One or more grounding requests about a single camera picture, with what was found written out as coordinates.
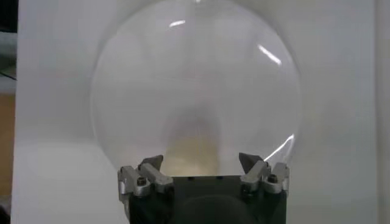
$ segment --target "white wall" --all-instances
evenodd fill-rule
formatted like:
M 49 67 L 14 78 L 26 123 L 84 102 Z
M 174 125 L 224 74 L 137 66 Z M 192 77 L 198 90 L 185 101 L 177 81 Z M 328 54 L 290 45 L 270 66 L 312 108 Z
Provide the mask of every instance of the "white wall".
M 390 223 L 390 1 L 377 0 L 376 76 L 380 223 Z
M 126 222 L 94 143 L 89 84 L 105 40 L 141 2 L 19 1 L 13 223 Z M 302 75 L 289 223 L 376 223 L 374 1 L 242 3 L 276 28 Z

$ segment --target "glass dome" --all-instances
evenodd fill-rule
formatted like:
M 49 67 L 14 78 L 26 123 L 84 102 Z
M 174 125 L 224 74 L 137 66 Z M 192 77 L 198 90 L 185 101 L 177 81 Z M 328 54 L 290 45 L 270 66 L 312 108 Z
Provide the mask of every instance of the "glass dome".
M 167 175 L 237 175 L 238 153 L 287 162 L 299 74 L 282 40 L 228 0 L 158 1 L 105 45 L 91 89 L 95 135 L 116 168 L 164 155 Z

